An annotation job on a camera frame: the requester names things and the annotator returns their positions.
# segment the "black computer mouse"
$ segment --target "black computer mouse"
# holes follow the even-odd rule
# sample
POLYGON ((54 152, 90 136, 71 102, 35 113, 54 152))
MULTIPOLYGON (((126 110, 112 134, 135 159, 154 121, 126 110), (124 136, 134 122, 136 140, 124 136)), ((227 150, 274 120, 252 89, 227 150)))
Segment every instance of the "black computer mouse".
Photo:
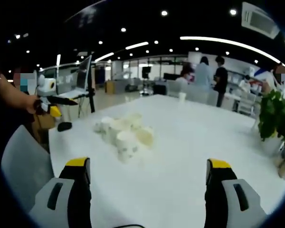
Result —
POLYGON ((59 132, 63 132, 72 128, 72 123, 70 122, 62 122, 58 124, 57 130, 59 132))

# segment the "laptop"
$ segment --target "laptop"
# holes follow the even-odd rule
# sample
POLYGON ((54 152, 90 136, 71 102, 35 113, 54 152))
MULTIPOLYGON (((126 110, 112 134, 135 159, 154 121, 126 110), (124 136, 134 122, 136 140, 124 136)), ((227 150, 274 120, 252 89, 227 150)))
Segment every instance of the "laptop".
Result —
POLYGON ((79 65, 78 73, 77 73, 77 80, 76 80, 76 87, 66 93, 59 94, 59 97, 64 97, 68 99, 76 99, 80 96, 88 95, 89 92, 87 91, 87 79, 91 76, 90 68, 91 68, 91 58, 90 55, 84 61, 81 62, 79 65))

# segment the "paper cup on table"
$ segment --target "paper cup on table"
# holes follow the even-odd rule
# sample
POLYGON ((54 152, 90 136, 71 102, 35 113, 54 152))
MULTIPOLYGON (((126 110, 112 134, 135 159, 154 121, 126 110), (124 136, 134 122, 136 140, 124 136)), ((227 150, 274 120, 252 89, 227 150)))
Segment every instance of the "paper cup on table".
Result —
POLYGON ((110 124, 110 134, 111 134, 111 143, 116 145, 116 138, 119 132, 121 131, 129 131, 131 128, 131 124, 129 121, 124 119, 114 120, 110 124))
POLYGON ((100 123, 101 136, 106 143, 112 143, 110 125, 113 121, 114 119, 112 119, 111 117, 104 117, 102 118, 100 123))
POLYGON ((179 93, 179 98, 180 98, 181 103, 185 102, 186 95, 187 95, 186 93, 182 93, 182 92, 179 93))
POLYGON ((131 130, 139 129, 142 127, 142 115, 139 113, 130 115, 127 120, 131 124, 131 130))
POLYGON ((154 144, 154 130, 151 127, 144 127, 135 131, 137 140, 148 149, 154 144))
POLYGON ((116 137, 116 146, 118 149, 118 159, 124 163, 127 163, 139 150, 135 134, 130 131, 118 133, 116 137))

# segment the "green plant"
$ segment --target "green plant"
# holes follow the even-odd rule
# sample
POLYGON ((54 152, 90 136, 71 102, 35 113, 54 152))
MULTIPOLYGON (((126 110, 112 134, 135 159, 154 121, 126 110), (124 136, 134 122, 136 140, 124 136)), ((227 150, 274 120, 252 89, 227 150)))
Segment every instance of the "green plant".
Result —
POLYGON ((285 141, 285 99, 278 91, 272 90, 261 101, 258 129, 262 141, 275 136, 285 141))

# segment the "monitor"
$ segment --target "monitor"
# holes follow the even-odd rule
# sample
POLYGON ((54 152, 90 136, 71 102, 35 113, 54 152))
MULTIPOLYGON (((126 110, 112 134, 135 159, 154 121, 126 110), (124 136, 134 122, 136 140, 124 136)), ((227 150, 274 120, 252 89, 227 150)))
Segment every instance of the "monitor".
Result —
POLYGON ((76 87, 80 89, 87 89, 87 79, 91 76, 91 57, 89 56, 79 65, 78 73, 77 73, 77 82, 76 87))

